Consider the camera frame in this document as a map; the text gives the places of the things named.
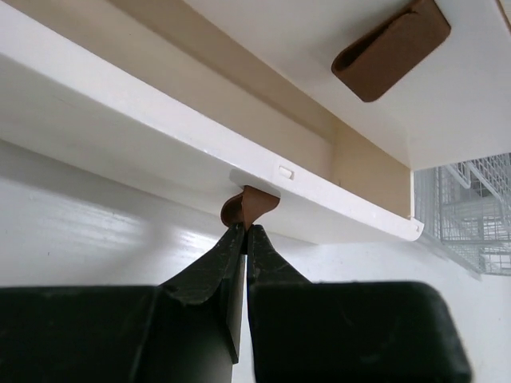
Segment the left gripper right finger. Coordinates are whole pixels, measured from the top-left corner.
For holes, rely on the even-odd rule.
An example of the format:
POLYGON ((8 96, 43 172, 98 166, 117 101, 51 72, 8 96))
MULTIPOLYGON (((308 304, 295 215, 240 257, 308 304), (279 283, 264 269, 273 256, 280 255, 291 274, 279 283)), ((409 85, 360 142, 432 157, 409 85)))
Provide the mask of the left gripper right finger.
POLYGON ((423 282, 313 283, 248 232, 248 321, 258 382, 469 382, 449 307, 423 282))

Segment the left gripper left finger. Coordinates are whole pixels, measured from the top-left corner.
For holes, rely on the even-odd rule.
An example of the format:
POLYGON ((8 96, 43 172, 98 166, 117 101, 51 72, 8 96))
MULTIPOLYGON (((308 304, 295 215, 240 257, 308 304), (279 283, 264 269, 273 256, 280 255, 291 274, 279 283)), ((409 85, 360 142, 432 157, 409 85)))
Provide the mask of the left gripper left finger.
POLYGON ((245 230, 157 286, 1 290, 4 382, 229 382, 239 360, 245 230))

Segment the white drawer organizer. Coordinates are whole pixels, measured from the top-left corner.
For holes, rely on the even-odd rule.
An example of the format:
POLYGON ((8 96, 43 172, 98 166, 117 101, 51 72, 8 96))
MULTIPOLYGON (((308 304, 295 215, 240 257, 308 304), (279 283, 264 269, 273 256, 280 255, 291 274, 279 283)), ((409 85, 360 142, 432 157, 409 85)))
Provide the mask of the white drawer organizer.
POLYGON ((375 101, 332 72, 400 1, 4 1, 1 138, 211 215, 244 186, 310 243, 414 241, 415 170, 510 149, 510 7, 440 1, 448 38, 375 101))

